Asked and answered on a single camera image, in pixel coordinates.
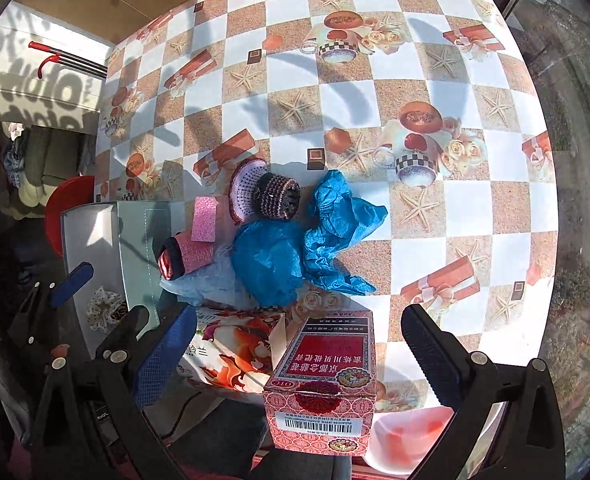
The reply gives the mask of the light blue fluffy cloth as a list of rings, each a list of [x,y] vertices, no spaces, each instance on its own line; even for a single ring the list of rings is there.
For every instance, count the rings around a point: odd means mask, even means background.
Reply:
[[[221,245],[212,263],[173,281],[162,278],[160,286],[195,307],[223,304],[237,311],[259,309],[257,300],[236,277],[231,256],[232,245]]]

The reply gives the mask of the grey storage box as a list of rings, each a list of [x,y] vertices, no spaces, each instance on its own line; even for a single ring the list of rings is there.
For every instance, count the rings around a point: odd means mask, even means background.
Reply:
[[[93,328],[88,319],[94,292],[114,292],[126,307],[148,311],[142,332],[160,324],[160,273],[157,255],[171,234],[171,208],[164,202],[106,202],[78,206],[60,216],[66,268],[89,263],[93,276],[72,297],[86,350],[95,350],[112,331]]]

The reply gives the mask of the white polka dot scrunchie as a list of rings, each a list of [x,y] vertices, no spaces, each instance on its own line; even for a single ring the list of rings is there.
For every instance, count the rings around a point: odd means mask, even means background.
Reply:
[[[128,313],[124,297],[118,292],[99,287],[86,305],[86,320],[94,332],[107,333],[117,325]]]

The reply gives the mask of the blue round cloth bundle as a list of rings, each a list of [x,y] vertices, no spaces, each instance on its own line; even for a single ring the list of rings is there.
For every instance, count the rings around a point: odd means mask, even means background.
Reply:
[[[236,278],[260,307],[288,307],[304,284],[298,222],[261,219],[238,229],[231,261]]]

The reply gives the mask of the red patterned carton box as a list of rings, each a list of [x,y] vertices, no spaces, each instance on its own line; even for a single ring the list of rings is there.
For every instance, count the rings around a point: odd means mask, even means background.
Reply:
[[[377,394],[369,310],[308,318],[263,388],[276,448],[329,456],[368,449]]]

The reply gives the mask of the purple knitted hat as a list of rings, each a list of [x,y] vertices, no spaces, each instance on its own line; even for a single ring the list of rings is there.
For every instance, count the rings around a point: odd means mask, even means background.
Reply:
[[[255,218],[292,220],[300,205],[301,190],[293,178],[274,174],[265,160],[241,162],[229,187],[229,210],[237,224]]]

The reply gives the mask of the checkered patterned tablecloth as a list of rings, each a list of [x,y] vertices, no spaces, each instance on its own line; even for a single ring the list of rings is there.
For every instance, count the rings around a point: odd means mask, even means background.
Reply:
[[[383,206],[341,252],[373,291],[379,412],[436,399],[400,330],[420,302],[496,362],[541,346],[557,248],[552,146],[492,0],[188,0],[107,60],[99,200],[160,200],[185,229],[265,160],[309,195],[338,170]]]

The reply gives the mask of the floral tissue pack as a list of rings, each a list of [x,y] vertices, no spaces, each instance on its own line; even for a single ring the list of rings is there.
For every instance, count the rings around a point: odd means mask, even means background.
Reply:
[[[196,309],[197,327],[176,370],[194,384],[260,394],[286,350],[282,311]]]

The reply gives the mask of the pink black cloth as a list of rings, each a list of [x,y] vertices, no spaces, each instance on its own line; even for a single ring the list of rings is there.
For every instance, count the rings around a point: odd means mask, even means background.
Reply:
[[[157,258],[161,277],[174,281],[208,266],[214,260],[214,244],[192,240],[190,231],[177,232],[161,245]]]

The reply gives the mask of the red plastic stool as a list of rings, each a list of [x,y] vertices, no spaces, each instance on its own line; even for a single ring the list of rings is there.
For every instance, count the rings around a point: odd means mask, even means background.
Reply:
[[[51,194],[45,206],[45,233],[52,249],[60,257],[64,254],[62,214],[94,199],[94,177],[79,176],[66,180]]]

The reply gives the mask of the pink foam sponge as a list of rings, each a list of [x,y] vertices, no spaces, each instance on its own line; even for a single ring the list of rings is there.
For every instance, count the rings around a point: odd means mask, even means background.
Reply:
[[[193,242],[214,243],[217,231],[218,201],[214,196],[198,196],[194,202],[191,239]]]

